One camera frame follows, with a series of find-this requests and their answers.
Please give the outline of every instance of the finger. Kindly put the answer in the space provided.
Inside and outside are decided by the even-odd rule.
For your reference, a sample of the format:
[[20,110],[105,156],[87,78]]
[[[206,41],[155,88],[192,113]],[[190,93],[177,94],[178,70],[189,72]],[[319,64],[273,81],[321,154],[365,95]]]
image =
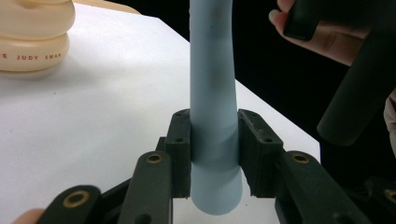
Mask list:
[[35,208],[23,213],[12,224],[36,224],[43,215],[44,209]]
[[370,32],[369,29],[357,29],[354,27],[340,25],[340,24],[334,24],[334,23],[327,22],[327,21],[321,21],[319,23],[318,27],[321,27],[321,28],[327,29],[327,30],[333,30],[335,32],[345,34],[345,35],[356,36],[360,39],[365,39]]
[[281,11],[289,12],[295,0],[277,0],[276,2]]
[[353,63],[363,43],[362,39],[355,36],[344,35],[321,27],[317,28],[310,41],[286,37],[283,35],[283,29],[288,14],[273,10],[270,12],[269,17],[279,34],[289,42],[345,65],[351,65]]

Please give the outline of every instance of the white tabletop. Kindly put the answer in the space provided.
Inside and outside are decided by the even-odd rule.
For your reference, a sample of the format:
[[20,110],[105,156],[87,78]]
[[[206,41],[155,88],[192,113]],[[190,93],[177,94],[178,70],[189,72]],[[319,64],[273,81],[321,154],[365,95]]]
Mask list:
[[[65,59],[45,72],[0,73],[0,223],[47,207],[75,185],[102,192],[130,178],[138,157],[189,108],[189,42],[161,20],[76,4]],[[259,113],[284,141],[319,160],[319,144],[239,82],[239,108]],[[278,223],[273,199],[249,196],[231,213],[174,200],[174,223]]]

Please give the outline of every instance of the cream plastic container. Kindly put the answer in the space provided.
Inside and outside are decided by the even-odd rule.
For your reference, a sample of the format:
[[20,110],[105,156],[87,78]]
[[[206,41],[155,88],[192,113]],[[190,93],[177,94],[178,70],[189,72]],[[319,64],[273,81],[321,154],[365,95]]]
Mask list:
[[2,0],[0,71],[32,72],[59,63],[75,17],[71,0]]

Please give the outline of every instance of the screw hole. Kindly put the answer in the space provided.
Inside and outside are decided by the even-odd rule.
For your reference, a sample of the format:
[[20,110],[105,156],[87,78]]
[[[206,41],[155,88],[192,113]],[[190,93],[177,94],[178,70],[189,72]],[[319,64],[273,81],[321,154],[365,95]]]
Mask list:
[[162,160],[163,160],[163,157],[161,155],[159,155],[159,154],[151,154],[151,155],[146,157],[146,162],[152,163],[152,164],[158,163],[158,162],[160,162]]
[[64,207],[66,208],[74,208],[78,207],[90,198],[90,193],[87,190],[77,190],[73,193],[67,195],[64,199]]
[[309,158],[303,154],[293,154],[292,157],[294,161],[297,161],[299,163],[309,163]]

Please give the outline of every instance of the blue cylindrical object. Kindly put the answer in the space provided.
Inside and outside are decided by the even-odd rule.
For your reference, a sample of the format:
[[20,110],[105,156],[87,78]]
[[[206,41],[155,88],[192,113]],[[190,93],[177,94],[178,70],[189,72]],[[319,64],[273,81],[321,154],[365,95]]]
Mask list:
[[190,1],[191,198],[223,215],[242,196],[233,70],[232,0]]

